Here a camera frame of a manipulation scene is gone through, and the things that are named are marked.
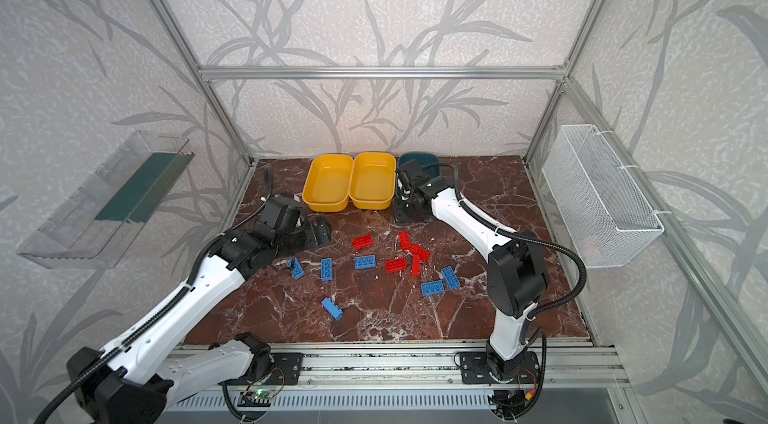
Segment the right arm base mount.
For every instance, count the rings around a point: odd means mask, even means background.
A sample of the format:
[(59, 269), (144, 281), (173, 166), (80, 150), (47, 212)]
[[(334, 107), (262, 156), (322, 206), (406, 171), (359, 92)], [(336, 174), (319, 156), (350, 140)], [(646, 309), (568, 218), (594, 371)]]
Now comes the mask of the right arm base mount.
[(455, 363), (463, 384), (522, 384), (536, 385), (541, 365), (535, 352), (524, 350), (510, 360), (493, 352), (459, 352)]

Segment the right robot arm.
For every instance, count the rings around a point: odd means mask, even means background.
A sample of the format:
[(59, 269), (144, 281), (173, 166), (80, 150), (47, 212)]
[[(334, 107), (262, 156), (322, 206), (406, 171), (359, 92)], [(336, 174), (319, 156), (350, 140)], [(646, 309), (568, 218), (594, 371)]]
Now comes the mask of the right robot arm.
[[(522, 360), (535, 318), (581, 294), (587, 283), (585, 263), (576, 252), (543, 241), (533, 232), (517, 232), (475, 206), (460, 191), (455, 165), (438, 162), (422, 167), (409, 161), (397, 168), (396, 182), (407, 208), (449, 225), (485, 260), (488, 294), (496, 309), (486, 353), (496, 374), (506, 372)], [(565, 296), (541, 303), (550, 284), (545, 249), (568, 257), (576, 265), (578, 280)]]

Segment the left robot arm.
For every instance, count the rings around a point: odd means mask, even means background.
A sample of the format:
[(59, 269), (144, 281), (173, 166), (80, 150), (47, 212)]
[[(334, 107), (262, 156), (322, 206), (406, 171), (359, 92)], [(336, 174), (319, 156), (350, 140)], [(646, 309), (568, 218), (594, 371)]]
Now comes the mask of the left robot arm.
[(214, 307), (279, 257), (328, 244), (323, 217), (289, 194), (269, 192), (247, 216), (205, 244), (189, 276), (152, 311), (100, 349), (81, 348), (67, 363), (69, 384), (38, 414), (45, 423), (67, 398), (96, 423), (153, 423), (176, 403), (213, 385), (269, 379), (277, 367), (271, 347), (244, 333), (195, 357), (167, 364), (167, 356)]

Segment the red brick top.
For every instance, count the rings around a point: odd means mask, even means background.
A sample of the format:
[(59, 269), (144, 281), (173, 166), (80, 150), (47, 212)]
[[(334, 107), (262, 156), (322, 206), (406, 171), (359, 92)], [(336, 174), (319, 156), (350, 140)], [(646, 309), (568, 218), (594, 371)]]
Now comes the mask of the red brick top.
[(409, 252), (411, 249), (411, 241), (407, 231), (398, 233), (398, 240), (402, 251)]

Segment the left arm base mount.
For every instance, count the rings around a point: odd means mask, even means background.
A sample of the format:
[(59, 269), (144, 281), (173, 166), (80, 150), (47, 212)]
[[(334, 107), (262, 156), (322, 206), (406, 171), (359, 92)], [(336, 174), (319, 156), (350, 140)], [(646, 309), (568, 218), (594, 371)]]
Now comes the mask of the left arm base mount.
[(296, 386), (302, 369), (302, 353), (272, 353), (257, 356), (241, 381), (254, 385)]

